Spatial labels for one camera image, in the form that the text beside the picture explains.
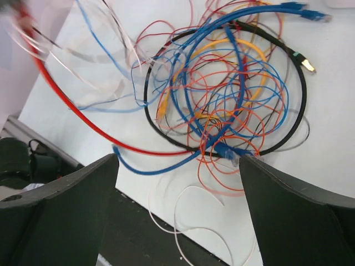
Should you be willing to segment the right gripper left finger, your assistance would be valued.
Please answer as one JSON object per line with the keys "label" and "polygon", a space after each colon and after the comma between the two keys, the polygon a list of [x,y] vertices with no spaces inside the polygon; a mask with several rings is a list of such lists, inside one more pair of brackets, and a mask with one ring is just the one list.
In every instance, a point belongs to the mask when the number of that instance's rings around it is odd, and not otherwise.
{"label": "right gripper left finger", "polygon": [[96,265],[119,162],[108,154],[1,201],[1,265]]}

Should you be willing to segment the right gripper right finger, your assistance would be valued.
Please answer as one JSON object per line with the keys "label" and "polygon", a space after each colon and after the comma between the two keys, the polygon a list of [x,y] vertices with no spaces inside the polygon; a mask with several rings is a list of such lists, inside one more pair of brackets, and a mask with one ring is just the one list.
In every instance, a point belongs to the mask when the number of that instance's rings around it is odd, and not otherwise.
{"label": "right gripper right finger", "polygon": [[264,265],[354,265],[354,198],[250,155],[239,168]]}

